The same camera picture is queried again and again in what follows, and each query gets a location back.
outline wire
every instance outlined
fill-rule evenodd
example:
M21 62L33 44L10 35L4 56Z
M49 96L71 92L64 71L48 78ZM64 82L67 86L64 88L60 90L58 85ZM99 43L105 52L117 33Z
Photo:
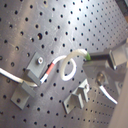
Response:
M118 104L118 102L108 94L108 92L102 85L99 88L108 99L110 99L113 103Z
M77 49L77 50L73 51L72 53L70 53L68 56L66 56L66 55L59 56L59 57L57 57L51 63L50 67L48 68L48 70L45 73L45 75L43 76L43 78L40 79L41 83L43 83L47 79L47 77L50 74L51 70L53 69L54 65L57 62L59 62L60 60L63 60L63 59L64 59L64 61L63 61L62 66L61 66L60 75L61 75L62 80L64 80L64 81L70 80L75 75L75 73L76 73L76 67L77 67L75 61L72 58L75 57L75 56L78 56L78 55L82 55L82 56L85 56L85 58L90 59L89 54L84 49ZM67 63L69 61L71 61L72 65L73 65L73 69L72 69L72 72L68 76L65 76L64 75L64 71L65 71L66 65L67 65ZM23 81L25 81L25 80L23 80L23 79L21 79L19 77L16 77L16 76L12 75L9 72L3 70L2 68L0 68L0 73L3 74L6 77L12 79L15 82L18 82L18 83L23 83ZM25 82L29 86L31 86L31 87L37 87L37 85L35 83L33 83L33 82L29 82L29 81L25 81Z
M25 81L25 80L23 80L23 79L21 79L21 78L19 78L19 77L16 77L16 76L12 75L11 73L5 71L5 70L2 69L2 68L0 68L0 73L1 73L2 75L6 76L6 77L8 77L8 78L10 78L10 79L12 79L12 80L15 81L15 82L18 82L18 83L23 83L23 81ZM33 83L33 82L29 82L29 81L25 81L25 82L26 82L29 86L31 86L31 87L37 87L37 85L36 85L35 83Z
M61 69L60 69L60 76L61 76L61 79L64 80L64 81L68 81L68 80L70 80L70 79L75 75L75 73L76 73L74 70L72 70L72 72L71 72L69 75L67 75L67 76L64 75L66 65L67 65L68 61L69 61L71 58L73 58L73 57L75 57L75 56L78 56L78 55L82 55L82 56L86 57L87 54L88 54L87 51L84 50L84 49L77 49L77 50L71 52L71 53L64 59L64 61L63 61L63 63L62 63L62 66L61 66Z
M75 61L72 59L73 57L75 56L78 56L78 55L82 55L84 57L88 57L86 59L90 59L90 56L88 54L88 52L84 49L77 49L75 51L73 51L72 53L70 53L68 56L64 55L64 56L59 56L57 57L50 65L50 67L48 68L48 70L46 71L45 75L41 78L41 83L43 83L47 78L48 78L48 75L50 74L51 70L53 69L54 65L59 62L60 60L64 59L63 63L62 63L62 66L61 66L61 69L60 69L60 75L61 75L61 79L64 80L64 81L68 81L70 80L76 73L76 63ZM72 62L72 65L73 65L73 69L72 69L72 72L68 75L68 76L65 76L64 75L64 71L65 71L65 68L66 68L66 65L67 63L71 61Z
M55 66L55 64L57 62L59 62L60 60L63 60L65 58L66 58L66 55L63 55L63 56L59 56L55 60L53 60L53 62L51 63L50 67L46 71L45 75L41 78L41 80L40 80L41 83L44 83L44 81L48 78L48 75L50 74L50 72L53 69L53 67ZM73 72L73 74L75 74L75 72L76 72L76 63L75 63L75 61L73 59L70 59L69 61L71 61L72 64L73 64L72 72Z

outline metal bracket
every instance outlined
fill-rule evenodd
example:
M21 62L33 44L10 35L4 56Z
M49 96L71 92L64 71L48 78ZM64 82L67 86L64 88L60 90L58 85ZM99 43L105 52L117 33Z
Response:
M88 95L89 92L89 84L87 79L85 79L78 88L76 88L72 94L70 94L63 102L65 111L69 114L74 107L83 108L84 103L83 100L88 102Z
M11 101L15 103L20 109L23 109L30 96L34 97L35 91L25 82L23 82L16 88Z
M44 69L45 61L37 52L34 54L32 60L30 61L28 67L25 70L23 79L26 81L32 81L38 86L41 85L40 75Z
M40 86L41 82L39 77L44 69L44 66L45 62L43 58L38 53L35 53L27 69L25 70L23 79L34 82ZM11 101L15 103L20 109L23 109L30 96L34 97L35 91L25 82L23 82L16 88Z

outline green object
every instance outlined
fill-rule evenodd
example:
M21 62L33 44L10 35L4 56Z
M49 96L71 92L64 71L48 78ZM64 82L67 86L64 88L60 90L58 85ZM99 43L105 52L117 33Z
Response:
M86 60L91 60L91 57L89 55L89 53L87 53L87 55L85 56Z

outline pegboard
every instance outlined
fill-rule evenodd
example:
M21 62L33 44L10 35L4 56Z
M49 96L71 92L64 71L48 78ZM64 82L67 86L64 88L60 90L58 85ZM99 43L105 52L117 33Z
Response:
M35 52L47 63L83 48L89 53L120 44L128 36L127 23L115 0L1 0L0 67L22 77ZM74 58L77 72L71 80L60 78L58 63L47 81L35 88L24 110L11 102L17 83L0 75L1 128L107 128L115 105L89 79L89 102L66 114L65 98L86 78L82 57ZM66 74L72 65L68 63ZM105 86L118 98L113 81Z

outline silver surface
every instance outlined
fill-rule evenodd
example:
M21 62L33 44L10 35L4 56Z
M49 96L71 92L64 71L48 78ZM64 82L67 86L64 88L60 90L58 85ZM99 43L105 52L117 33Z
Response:
M0 12L0 67L18 77L35 52L48 65L74 49L103 51L128 36L127 23L114 0L47 0L46 4L43 0L1 0ZM48 80L34 89L36 96L29 98L23 111L10 100L17 83L0 75L0 127L107 128L115 105L98 89L94 78L89 79L89 102L82 110L65 114L62 101L86 78L83 58L75 61L77 72L72 80L61 80L61 63L57 64ZM111 81L106 89L117 100L113 85Z

